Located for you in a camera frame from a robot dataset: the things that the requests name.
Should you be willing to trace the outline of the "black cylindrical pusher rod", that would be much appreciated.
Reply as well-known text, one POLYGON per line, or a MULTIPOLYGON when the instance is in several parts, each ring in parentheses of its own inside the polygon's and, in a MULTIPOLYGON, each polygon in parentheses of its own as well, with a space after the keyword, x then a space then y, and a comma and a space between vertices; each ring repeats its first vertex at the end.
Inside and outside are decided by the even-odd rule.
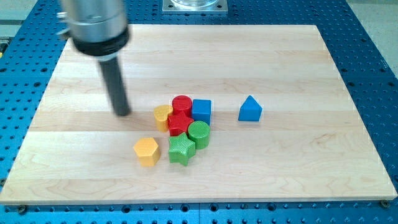
POLYGON ((99 61, 101 74, 109 95, 109 101, 116 116, 127 116, 130 112, 126 89, 118 62, 118 57, 99 61))

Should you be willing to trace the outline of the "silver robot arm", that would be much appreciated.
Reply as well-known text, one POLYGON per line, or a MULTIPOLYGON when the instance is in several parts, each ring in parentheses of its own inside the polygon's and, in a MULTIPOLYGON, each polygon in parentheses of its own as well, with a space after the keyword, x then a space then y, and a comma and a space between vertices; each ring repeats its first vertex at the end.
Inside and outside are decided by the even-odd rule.
POLYGON ((58 19, 67 28, 58 33, 71 39, 77 51, 97 59, 109 101, 117 116, 131 109, 127 99, 118 52, 130 38, 122 0, 60 0, 58 19))

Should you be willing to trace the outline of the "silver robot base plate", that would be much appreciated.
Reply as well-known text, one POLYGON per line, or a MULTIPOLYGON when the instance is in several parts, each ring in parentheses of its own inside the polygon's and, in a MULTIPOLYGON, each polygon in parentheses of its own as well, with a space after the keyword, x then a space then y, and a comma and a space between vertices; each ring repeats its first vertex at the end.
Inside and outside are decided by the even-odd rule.
POLYGON ((163 0, 162 12, 164 14, 178 14, 196 12, 227 13, 227 0, 163 0))

